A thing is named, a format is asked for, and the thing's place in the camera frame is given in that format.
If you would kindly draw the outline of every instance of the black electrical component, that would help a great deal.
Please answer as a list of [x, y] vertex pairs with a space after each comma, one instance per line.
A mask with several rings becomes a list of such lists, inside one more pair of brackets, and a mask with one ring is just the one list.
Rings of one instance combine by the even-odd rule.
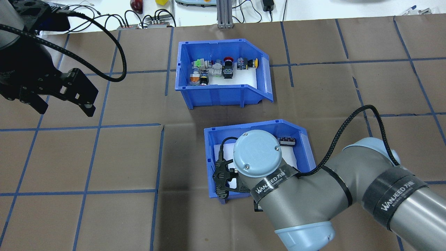
[[262, 0], [263, 11], [273, 11], [274, 10], [274, 0]]

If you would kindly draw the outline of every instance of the blue plastic bin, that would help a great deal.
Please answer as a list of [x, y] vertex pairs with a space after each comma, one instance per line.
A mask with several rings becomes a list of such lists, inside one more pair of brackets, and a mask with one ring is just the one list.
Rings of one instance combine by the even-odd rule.
[[[264, 130], [272, 135], [280, 137], [296, 138], [296, 146], [293, 147], [297, 160], [297, 168], [302, 172], [309, 172], [316, 167], [313, 152], [305, 128], [294, 125], [288, 121], [279, 119], [264, 122], [256, 122], [241, 125], [228, 125], [204, 129], [204, 142], [206, 148], [206, 167], [209, 198], [218, 198], [215, 194], [215, 182], [212, 175], [215, 171], [214, 145], [221, 144], [227, 137], [239, 137], [250, 130]], [[228, 199], [247, 197], [249, 193], [229, 192]]]
[[[216, 60], [230, 56], [234, 58], [258, 58], [256, 69], [257, 89], [239, 83], [234, 85], [189, 86], [189, 76], [192, 73], [191, 62], [197, 59]], [[175, 90], [180, 91], [187, 107], [209, 105], [245, 105], [258, 104], [262, 99], [273, 102], [273, 88], [269, 72], [269, 57], [246, 39], [212, 40], [179, 42], [177, 77]]]

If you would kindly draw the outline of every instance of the wire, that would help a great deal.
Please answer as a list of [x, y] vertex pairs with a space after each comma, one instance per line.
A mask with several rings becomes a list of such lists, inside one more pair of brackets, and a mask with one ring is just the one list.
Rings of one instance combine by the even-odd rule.
[[142, 18], [142, 23], [141, 23], [141, 27], [144, 29], [144, 20], [145, 20], [145, 18], [146, 17], [150, 17], [150, 20], [152, 20], [153, 21], [153, 17], [151, 16], [151, 15], [145, 15], [143, 18]]
[[240, 20], [236, 16], [232, 16], [232, 18], [235, 18], [239, 23], [243, 23], [243, 22], [240, 22]]
[[108, 21], [108, 19], [109, 19], [110, 17], [114, 17], [114, 18], [116, 18], [116, 19], [118, 20], [119, 25], [121, 26], [121, 28], [123, 28], [122, 23], [121, 23], [121, 20], [119, 20], [119, 18], [116, 17], [115, 15], [108, 15], [108, 17], [107, 17], [107, 19], [105, 20], [105, 23], [104, 23], [104, 27], [105, 27], [105, 28], [107, 28], [107, 21]]
[[257, 14], [259, 14], [259, 16], [260, 16], [260, 20], [257, 21], [256, 23], [260, 23], [260, 22], [262, 22], [262, 14], [260, 14], [260, 13], [256, 10], [256, 8], [254, 8], [254, 4], [252, 3], [252, 1], [251, 1], [251, 0], [245, 0], [245, 1], [250, 1], [250, 2], [251, 2], [251, 5], [252, 5], [252, 8], [254, 9], [254, 11], [257, 12]]
[[125, 24], [127, 25], [127, 27], [129, 27], [129, 25], [128, 25], [128, 21], [127, 21], [127, 13], [128, 12], [132, 12], [133, 14], [135, 14], [137, 17], [138, 17], [138, 19], [140, 20], [140, 24], [142, 23], [142, 20], [141, 20], [141, 18], [139, 17], [139, 15], [138, 15], [138, 13], [136, 13], [136, 12], [134, 12], [134, 11], [132, 11], [132, 10], [126, 10], [125, 12], [124, 12], [124, 19], [125, 19]]
[[341, 125], [341, 127], [339, 128], [338, 132], [336, 133], [336, 135], [333, 138], [333, 141], [331, 142], [330, 147], [328, 148], [327, 154], [325, 154], [324, 158], [322, 159], [322, 161], [319, 163], [319, 165], [313, 169], [310, 172], [304, 172], [304, 173], [298, 173], [297, 176], [298, 177], [302, 177], [302, 176], [310, 176], [315, 174], [316, 172], [318, 172], [324, 165], [325, 163], [327, 163], [328, 159], [330, 158], [331, 154], [333, 153], [336, 144], [338, 143], [339, 138], [341, 137], [341, 134], [344, 132], [345, 128], [347, 127], [347, 125], [360, 113], [363, 112], [367, 109], [370, 109], [373, 111], [373, 114], [376, 117], [376, 120], [378, 121], [378, 125], [380, 126], [380, 132], [381, 132], [381, 137], [383, 139], [383, 143], [384, 143], [384, 147], [386, 148], [386, 152], [389, 155], [390, 160], [393, 162], [393, 164], [395, 166], [400, 165], [398, 163], [398, 161], [395, 159], [395, 157], [392, 154], [392, 150], [389, 147], [389, 144], [387, 142], [387, 136], [386, 136], [386, 131], [384, 129], [384, 124], [383, 121], [381, 120], [381, 116], [378, 113], [378, 110], [376, 109], [375, 106], [373, 105], [365, 105], [362, 106], [358, 109], [356, 109], [345, 121], [344, 123]]
[[243, 22], [242, 23], [244, 23], [245, 22], [245, 15], [243, 14], [242, 6], [240, 6], [240, 12], [242, 13], [242, 17], [243, 17]]
[[282, 22], [285, 20], [285, 13], [286, 13], [286, 4], [288, 3], [288, 0], [285, 0], [285, 7], [283, 8], [283, 17]]
[[168, 14], [172, 17], [173, 25], [175, 25], [175, 27], [176, 27], [176, 26], [177, 26], [177, 23], [175, 22], [175, 18], [174, 18], [174, 16], [172, 15], [172, 13], [170, 13], [170, 12], [169, 12], [168, 10], [166, 10], [166, 9], [161, 9], [161, 11], [158, 12], [157, 19], [160, 20], [160, 14], [163, 13], [163, 12], [168, 13]]
[[[95, 17], [95, 18], [93, 18], [93, 19], [95, 20], [95, 19], [98, 19], [98, 18], [100, 18], [100, 17], [107, 17], [107, 16], [109, 16], [109, 15], [108, 15], [108, 14], [105, 14], [105, 15], [101, 15], [101, 16]], [[71, 29], [71, 30], [68, 30], [65, 34], [70, 33], [70, 32], [73, 32], [73, 33], [74, 33], [74, 32], [81, 32], [81, 31], [86, 30], [88, 27], [90, 27], [91, 22], [90, 22], [90, 25], [87, 25], [86, 27], [84, 27], [84, 28], [82, 28], [82, 29], [80, 29], [80, 30], [75, 30], [75, 29], [81, 27], [82, 25], [84, 25], [84, 24], [86, 24], [86, 23], [88, 23], [88, 22], [89, 22], [89, 21], [86, 21], [86, 22], [83, 22], [82, 24], [79, 24], [76, 28]]]
[[227, 137], [226, 139], [224, 139], [224, 140], [222, 141], [222, 143], [221, 143], [221, 145], [220, 145], [220, 151], [219, 151], [219, 161], [224, 160], [224, 159], [223, 159], [223, 148], [224, 148], [224, 144], [225, 144], [226, 141], [228, 141], [228, 140], [230, 140], [230, 139], [237, 140], [237, 139], [239, 139], [239, 138], [237, 138], [237, 137]]
[[241, 6], [242, 6], [242, 4], [244, 4], [244, 3], [246, 3], [246, 2], [250, 2], [250, 3], [251, 3], [251, 6], [252, 6], [252, 9], [253, 9], [257, 14], [259, 14], [259, 16], [260, 16], [260, 20], [257, 21], [256, 23], [260, 23], [260, 22], [262, 22], [262, 14], [260, 14], [260, 13], [256, 10], [256, 8], [254, 8], [254, 4], [252, 3], [251, 0], [245, 0], [245, 1], [243, 1], [241, 4], [239, 4], [239, 5], [237, 5], [237, 6], [234, 6], [234, 7], [232, 7], [232, 8], [234, 9], [234, 8], [240, 7], [240, 11], [242, 11], [242, 10], [241, 10]]
[[98, 76], [100, 76], [103, 79], [106, 79], [108, 81], [111, 82], [119, 82], [122, 81], [125, 76], [127, 75], [127, 62], [125, 60], [125, 55], [124, 55], [124, 50], [122, 49], [122, 46], [119, 44], [118, 40], [116, 40], [116, 38], [107, 30], [105, 29], [100, 23], [96, 22], [95, 20], [93, 20], [92, 18], [82, 14], [82, 13], [77, 13], [77, 12], [72, 12], [72, 13], [66, 13], [65, 14], [69, 17], [80, 17], [82, 19], [86, 19], [89, 20], [90, 22], [92, 22], [94, 25], [98, 26], [103, 32], [105, 32], [105, 34], [107, 34], [107, 36], [110, 37], [111, 40], [113, 40], [113, 42], [116, 44], [116, 47], [119, 50], [119, 53], [121, 55], [121, 59], [122, 59], [122, 74], [120, 77], [118, 78], [112, 78], [111, 76], [105, 75], [104, 73], [102, 73], [100, 70], [98, 70], [97, 68], [95, 68], [93, 65], [91, 65], [89, 62], [87, 62], [86, 60], [84, 60], [83, 58], [79, 57], [78, 55], [74, 54], [73, 52], [64, 49], [60, 46], [57, 46], [49, 41], [46, 41], [45, 39], [39, 38], [34, 36], [31, 33], [22, 31], [20, 29], [16, 29], [14, 27], [8, 26], [8, 25], [4, 25], [4, 24], [0, 24], [0, 30], [4, 30], [16, 35], [19, 35], [23, 38], [27, 38], [27, 39], [32, 39], [35, 42], [45, 45], [46, 47], [49, 47], [51, 49], [54, 49], [56, 51], [59, 51], [67, 56], [69, 56], [70, 58], [73, 58], [75, 60], [77, 60], [78, 62], [80, 62], [81, 64], [85, 65], [88, 69], [92, 70], [94, 73], [96, 73]]
[[235, 9], [235, 8], [237, 8], [237, 7], [240, 7], [240, 6], [242, 6], [242, 4], [244, 4], [244, 3], [248, 2], [248, 1], [251, 1], [251, 0], [245, 0], [245, 1], [243, 1], [241, 4], [239, 4], [239, 5], [237, 5], [237, 6], [234, 6], [234, 7], [232, 7], [232, 8]]

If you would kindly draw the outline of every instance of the grid line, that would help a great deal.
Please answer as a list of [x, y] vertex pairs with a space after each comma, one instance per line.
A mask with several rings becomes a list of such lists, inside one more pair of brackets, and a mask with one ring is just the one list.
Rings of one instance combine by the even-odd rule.
[[[425, 59], [411, 59], [412, 61], [434, 61], [434, 60], [446, 60], [446, 57], [439, 58], [425, 58]], [[409, 62], [409, 59], [376, 59], [376, 60], [354, 60], [354, 61], [326, 61], [326, 62], [309, 62], [309, 63], [283, 63], [283, 64], [270, 64], [269, 67], [286, 67], [286, 66], [304, 66], [315, 64], [355, 64], [355, 63], [389, 63], [389, 62]], [[170, 70], [150, 70], [150, 71], [129, 71], [127, 74], [136, 73], [156, 73], [156, 72], [176, 72], [177, 69]], [[122, 74], [121, 71], [112, 72], [112, 75]], [[85, 74], [86, 76], [97, 76], [96, 73]]]
[[288, 43], [286, 42], [285, 28], [283, 27], [283, 22], [280, 22], [280, 26], [282, 28], [283, 43], [285, 45], [285, 52], [286, 52], [286, 61], [288, 63], [289, 81], [291, 83], [291, 87], [294, 87], [293, 72], [291, 71], [291, 60], [289, 58]]
[[167, 74], [166, 74], [166, 85], [165, 85], [165, 91], [164, 96], [167, 96], [167, 93], [169, 92], [169, 74], [170, 74], [170, 58], [172, 56], [172, 43], [173, 43], [173, 28], [170, 28], [170, 43], [169, 43], [169, 53], [167, 58]]
[[[64, 49], [66, 49], [66, 46], [68, 45], [68, 40], [69, 39], [70, 39], [70, 35], [68, 34], [66, 36], [66, 38], [65, 38], [65, 43], [64, 43], [64, 46], [63, 46]], [[64, 56], [64, 54], [60, 55], [59, 62], [58, 62], [57, 67], [56, 67], [57, 69], [59, 69], [59, 67], [60, 67], [60, 65], [62, 63], [63, 56]], [[45, 102], [48, 103], [49, 100], [50, 100], [50, 96], [47, 95]], [[23, 178], [25, 176], [25, 172], [26, 172], [26, 169], [28, 167], [29, 159], [31, 158], [31, 153], [33, 151], [33, 147], [34, 147], [34, 144], [36, 142], [37, 134], [39, 132], [40, 125], [42, 124], [42, 120], [43, 120], [43, 114], [40, 115], [39, 122], [37, 123], [36, 130], [35, 130], [34, 136], [33, 136], [33, 140], [31, 141], [31, 146], [29, 147], [28, 155], [26, 156], [25, 164], [23, 166], [23, 170], [22, 170], [22, 173], [20, 175], [19, 182], [17, 184], [16, 192], [14, 194], [14, 198], [12, 199], [11, 207], [9, 208], [8, 216], [6, 218], [6, 221], [5, 221], [4, 226], [3, 226], [3, 230], [2, 230], [1, 235], [0, 235], [0, 248], [1, 248], [1, 245], [3, 243], [4, 236], [6, 234], [6, 230], [8, 229], [9, 220], [11, 219], [12, 212], [14, 210], [14, 206], [15, 206], [16, 201], [17, 201], [17, 193], [19, 192], [20, 187], [22, 185]]]
[[435, 114], [434, 108], [429, 100], [429, 97], [427, 96], [427, 93], [424, 90], [423, 83], [421, 82], [420, 76], [418, 76], [417, 70], [415, 69], [415, 65], [413, 64], [412, 58], [410, 57], [409, 50], [407, 49], [406, 43], [404, 43], [404, 39], [401, 36], [400, 29], [398, 28], [398, 24], [396, 23], [396, 20], [395, 20], [395, 16], [393, 17], [393, 24], [395, 25], [396, 33], [398, 34], [398, 37], [400, 38], [401, 44], [404, 47], [404, 51], [407, 54], [407, 58], [409, 59], [410, 66], [412, 67], [412, 71], [415, 74], [415, 76], [417, 77], [418, 84], [421, 88], [421, 91], [423, 92], [424, 98], [426, 99], [427, 105], [429, 106], [432, 116], [434, 117], [435, 123], [437, 124], [438, 130], [439, 130], [440, 135], [442, 136], [442, 139], [443, 139], [443, 143], [446, 145], [446, 137], [443, 133], [442, 127], [440, 126], [440, 121], [438, 120], [437, 115]]
[[339, 32], [339, 36], [341, 38], [342, 47], [344, 48], [345, 56], [348, 59], [347, 46], [345, 45], [344, 36], [342, 35], [341, 27], [339, 26], [339, 22], [338, 22], [337, 18], [335, 19], [335, 22], [336, 22], [336, 27], [338, 27], [338, 32]]
[[[358, 94], [359, 102], [361, 103], [361, 106], [364, 106], [364, 102], [361, 97], [361, 92], [359, 91], [358, 82], [356, 81], [356, 78], [354, 78], [354, 77], [353, 77], [353, 83], [355, 84], [355, 87], [356, 87], [356, 93]], [[367, 119], [367, 114], [365, 111], [363, 111], [363, 114], [364, 114], [365, 123], [367, 124], [368, 136], [373, 137], [372, 130], [370, 129], [370, 123], [368, 122], [368, 119]]]
[[150, 248], [149, 248], [150, 251], [153, 251], [153, 242], [155, 241], [155, 221], [157, 218], [163, 144], [164, 144], [164, 128], [161, 130], [160, 150], [158, 152], [158, 172], [157, 172], [157, 182], [155, 185], [155, 199], [153, 200], [152, 230], [150, 231]]
[[[121, 31], [119, 31], [119, 33], [118, 33], [118, 38], [117, 38], [118, 42], [119, 42], [120, 38], [121, 38]], [[113, 55], [113, 60], [112, 60], [111, 66], [110, 66], [109, 76], [111, 76], [112, 75], [111, 72], [113, 72], [113, 67], [115, 65], [117, 51], [118, 51], [118, 47], [115, 46], [115, 53]], [[81, 208], [80, 208], [80, 212], [79, 212], [79, 219], [78, 219], [78, 223], [77, 223], [77, 227], [76, 227], [76, 234], [74, 236], [73, 251], [76, 251], [76, 247], [77, 247], [77, 244], [78, 244], [79, 231], [80, 231], [80, 227], [81, 227], [81, 223], [82, 223], [83, 211], [84, 211], [84, 208], [85, 208], [85, 200], [87, 198], [88, 185], [90, 183], [91, 171], [93, 169], [93, 163], [94, 163], [94, 160], [95, 160], [96, 148], [98, 146], [99, 134], [100, 134], [100, 131], [101, 131], [102, 119], [103, 119], [103, 116], [104, 116], [105, 105], [107, 103], [107, 96], [108, 96], [108, 90], [109, 89], [110, 89], [110, 81], [107, 82], [107, 88], [105, 90], [104, 101], [102, 103], [102, 110], [101, 110], [101, 115], [99, 117], [99, 123], [98, 123], [98, 129], [97, 129], [97, 132], [96, 132], [95, 144], [93, 146], [93, 153], [91, 154], [90, 166], [88, 168], [87, 180], [85, 182], [85, 188], [84, 188]]]

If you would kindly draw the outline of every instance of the electrical component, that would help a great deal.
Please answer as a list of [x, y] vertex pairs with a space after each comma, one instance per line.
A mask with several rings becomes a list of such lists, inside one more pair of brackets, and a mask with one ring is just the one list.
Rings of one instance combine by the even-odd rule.
[[200, 73], [200, 85], [209, 84], [209, 73], [207, 70], [202, 70]]
[[280, 137], [279, 138], [279, 144], [281, 146], [295, 146], [296, 145], [296, 139], [292, 137]]
[[262, 0], [263, 11], [269, 12], [274, 10], [274, 0]]
[[217, 59], [215, 61], [215, 63], [212, 64], [211, 75], [214, 76], [214, 77], [221, 77], [222, 76], [222, 69], [223, 69], [222, 61], [220, 59]]
[[247, 70], [248, 68], [256, 68], [259, 66], [258, 59], [247, 59], [247, 58], [238, 58], [237, 59], [237, 69], [238, 70]]
[[225, 57], [223, 59], [223, 61], [224, 61], [223, 78], [232, 79], [232, 76], [234, 75], [234, 69], [232, 66], [232, 62], [234, 62], [234, 59], [231, 57]]
[[192, 73], [189, 77], [190, 85], [199, 85], [200, 84], [200, 70], [198, 68], [193, 68]]

